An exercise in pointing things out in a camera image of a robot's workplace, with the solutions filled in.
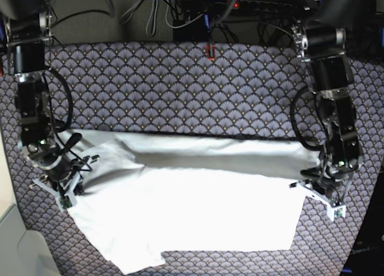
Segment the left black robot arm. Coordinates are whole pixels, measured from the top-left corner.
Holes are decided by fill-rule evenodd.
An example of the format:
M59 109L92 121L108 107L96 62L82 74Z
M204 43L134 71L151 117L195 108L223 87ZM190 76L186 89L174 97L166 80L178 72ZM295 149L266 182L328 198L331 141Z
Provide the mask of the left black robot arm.
M354 76L346 52L348 26L369 9L373 0L323 0L319 9L292 26L297 56L311 68L312 87L303 87L290 105L290 120L295 136L309 151L319 153L317 167L301 171L307 179L296 187L308 190L311 197L323 202L329 212L346 210L345 193L353 174L361 167L362 148L355 127L356 110L348 92ZM300 134L295 108L305 93L313 95L314 107L325 132L325 142L312 145Z

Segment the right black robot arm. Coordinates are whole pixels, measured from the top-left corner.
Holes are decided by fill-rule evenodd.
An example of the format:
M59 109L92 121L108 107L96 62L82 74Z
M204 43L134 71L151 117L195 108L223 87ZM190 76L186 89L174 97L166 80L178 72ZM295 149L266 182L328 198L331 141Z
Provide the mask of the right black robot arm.
M52 40L52 16L46 0L1 0L1 53L7 56L8 72L16 77L15 106L20 113L18 149L35 167L44 172L34 185L50 193L60 210L76 205L83 195L82 173L92 170L98 156L79 157L73 147L82 139L73 133L62 141L60 132L70 127L73 98L68 83L46 65L45 46ZM68 102L66 121L53 114L52 98L45 73L62 84Z

